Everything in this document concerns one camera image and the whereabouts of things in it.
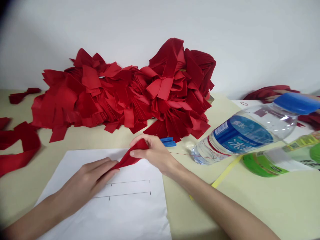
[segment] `red fabric bundle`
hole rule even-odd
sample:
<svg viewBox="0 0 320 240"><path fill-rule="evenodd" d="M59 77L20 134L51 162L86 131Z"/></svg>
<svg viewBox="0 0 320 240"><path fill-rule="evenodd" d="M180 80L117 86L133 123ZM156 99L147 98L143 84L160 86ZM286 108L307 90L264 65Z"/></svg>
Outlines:
<svg viewBox="0 0 320 240"><path fill-rule="evenodd" d="M23 152L0 155L0 177L8 172L26 166L41 147L35 128L27 122L19 124L13 131L2 131L9 121L9 118L0 118L0 149L4 150L21 139Z"/></svg>
<svg viewBox="0 0 320 240"><path fill-rule="evenodd" d="M24 93L15 93L15 94L10 94L9 96L9 101L12 104L18 104L20 103L25 96L27 96L28 94L32 94L32 93L39 93L41 92L40 88L28 88L26 92Z"/></svg>
<svg viewBox="0 0 320 240"><path fill-rule="evenodd" d="M173 137L176 142L190 133L196 138L210 127L205 100L216 61L209 54L183 48L183 41L170 38L140 70L106 64L96 53L80 49L74 67L64 72L44 70L49 90L35 98L33 122L53 131L50 142L64 138L70 125L95 127L104 124L113 133L121 125L136 133Z"/></svg>
<svg viewBox="0 0 320 240"><path fill-rule="evenodd" d="M274 92L273 90L286 90L290 92L300 93L300 91L292 90L289 86L286 85L276 85L270 87L264 87L257 91L254 91L248 94L243 100L260 100L263 103L270 103L266 101L266 97L279 95L279 93ZM320 114L314 112L310 113L309 115L301 115L298 117L299 121L306 122L314 127L316 131L320 130Z"/></svg>

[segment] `white wall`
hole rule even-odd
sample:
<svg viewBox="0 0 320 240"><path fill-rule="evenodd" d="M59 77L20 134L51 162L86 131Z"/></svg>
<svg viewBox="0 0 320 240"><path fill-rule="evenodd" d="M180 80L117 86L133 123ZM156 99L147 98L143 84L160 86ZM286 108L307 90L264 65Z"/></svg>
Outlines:
<svg viewBox="0 0 320 240"><path fill-rule="evenodd" d="M320 89L320 1L23 0L1 32L0 88L47 89L79 48L122 67L148 65L170 37L217 61L213 91L241 99L276 84Z"/></svg>

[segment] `blue label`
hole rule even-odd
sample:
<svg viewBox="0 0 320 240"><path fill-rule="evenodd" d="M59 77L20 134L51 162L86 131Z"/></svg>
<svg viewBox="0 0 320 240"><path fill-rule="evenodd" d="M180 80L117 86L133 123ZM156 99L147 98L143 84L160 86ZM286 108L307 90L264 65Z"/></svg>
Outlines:
<svg viewBox="0 0 320 240"><path fill-rule="evenodd" d="M232 116L216 128L213 134L218 143L238 154L273 142L271 134L264 127L243 116Z"/></svg>

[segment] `beige table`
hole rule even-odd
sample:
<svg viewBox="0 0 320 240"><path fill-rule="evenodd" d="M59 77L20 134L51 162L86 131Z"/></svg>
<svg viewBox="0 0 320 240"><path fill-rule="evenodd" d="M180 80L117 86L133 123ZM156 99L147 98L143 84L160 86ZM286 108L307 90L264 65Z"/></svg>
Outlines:
<svg viewBox="0 0 320 240"><path fill-rule="evenodd" d="M0 91L0 117L11 117L12 129L22 121L31 122L31 105L36 95L27 96L18 105L8 101L10 93ZM239 110L226 97L213 94L215 101L206 112L211 127L214 128ZM104 126L95 128L71 127L63 141L49 143L50 129L38 131L42 148L22 169L0 178L0 211L2 224L8 225L28 212L35 204L42 190L51 178L67 150L127 148L132 134L123 126L113 134L104 131ZM194 137L183 138L170 152L188 154L188 148L197 143ZM1 154L19 153L21 141L2 151ZM212 183L234 159L229 157L211 166L201 166L190 156L173 154L189 170ZM168 206L168 219L173 239L228 239L222 230L197 206L188 194L175 182L163 177ZM247 208L265 222L281 239L315 239L320 237L320 172L300 171L276 178L262 178L250 173L239 163L220 184L218 189Z"/></svg>

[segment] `blue clip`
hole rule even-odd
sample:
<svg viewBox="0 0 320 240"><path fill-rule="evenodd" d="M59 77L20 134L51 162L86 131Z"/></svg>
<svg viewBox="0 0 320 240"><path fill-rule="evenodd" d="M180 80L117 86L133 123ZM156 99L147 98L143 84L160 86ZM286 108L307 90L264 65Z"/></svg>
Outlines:
<svg viewBox="0 0 320 240"><path fill-rule="evenodd" d="M174 147L177 145L176 142L173 140L173 137L160 138L160 140L163 143L163 145L166 147Z"/></svg>

